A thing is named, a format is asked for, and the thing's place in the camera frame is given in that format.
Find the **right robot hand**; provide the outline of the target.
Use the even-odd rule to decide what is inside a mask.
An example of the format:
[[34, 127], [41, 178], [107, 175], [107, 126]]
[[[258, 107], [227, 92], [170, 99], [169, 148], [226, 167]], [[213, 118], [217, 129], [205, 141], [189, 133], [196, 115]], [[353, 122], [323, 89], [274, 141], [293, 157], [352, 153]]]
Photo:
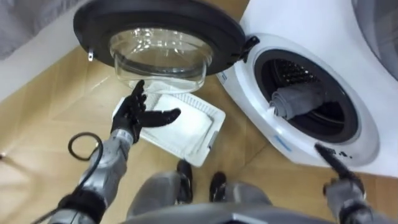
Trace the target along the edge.
[[333, 149], [323, 146], [320, 143], [315, 143], [314, 148], [323, 160], [337, 173], [340, 180], [350, 180], [354, 182], [363, 195], [366, 194], [362, 180], [335, 156]]

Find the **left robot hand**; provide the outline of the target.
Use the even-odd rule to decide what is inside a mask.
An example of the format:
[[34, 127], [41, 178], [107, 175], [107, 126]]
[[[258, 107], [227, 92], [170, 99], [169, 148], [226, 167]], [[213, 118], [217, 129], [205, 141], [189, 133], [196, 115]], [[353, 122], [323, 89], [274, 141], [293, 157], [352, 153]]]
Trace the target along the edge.
[[138, 142], [143, 128], [159, 128], [172, 124], [181, 115], [180, 108], [148, 110], [144, 84], [144, 80], [138, 81], [131, 94], [123, 99], [112, 121], [111, 132], [117, 129], [127, 131], [134, 144]]

